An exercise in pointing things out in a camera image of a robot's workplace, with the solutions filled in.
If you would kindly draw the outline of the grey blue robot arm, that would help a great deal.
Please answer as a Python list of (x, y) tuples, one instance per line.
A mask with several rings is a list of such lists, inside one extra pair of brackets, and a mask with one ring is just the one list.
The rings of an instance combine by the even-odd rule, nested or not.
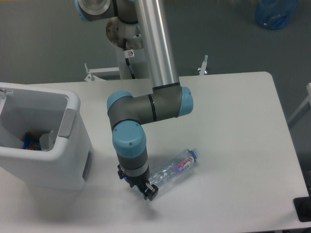
[(193, 110), (193, 98), (180, 85), (170, 46), (169, 31), (161, 0), (77, 0), (76, 10), (84, 21), (117, 17), (126, 25), (139, 26), (153, 92), (133, 97), (118, 91), (107, 99), (112, 143), (119, 165), (118, 175), (136, 186), (147, 200), (158, 187), (149, 182), (146, 135), (143, 124), (181, 117)]

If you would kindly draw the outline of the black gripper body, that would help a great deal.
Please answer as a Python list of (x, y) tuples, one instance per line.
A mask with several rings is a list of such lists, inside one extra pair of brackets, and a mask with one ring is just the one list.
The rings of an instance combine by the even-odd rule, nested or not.
[(140, 192), (145, 192), (145, 190), (147, 189), (146, 183), (149, 183), (149, 168), (147, 168), (146, 171), (139, 176), (126, 175), (125, 170), (121, 167), (121, 165), (118, 165), (117, 168), (118, 176), (121, 180), (125, 179), (125, 181), (129, 183), (131, 188), (137, 186)]

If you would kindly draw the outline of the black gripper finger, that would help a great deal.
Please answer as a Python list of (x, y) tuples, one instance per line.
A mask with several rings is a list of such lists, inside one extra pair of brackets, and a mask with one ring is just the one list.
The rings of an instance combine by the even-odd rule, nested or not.
[(155, 184), (146, 183), (146, 189), (143, 193), (145, 200), (152, 201), (158, 194), (158, 187)]

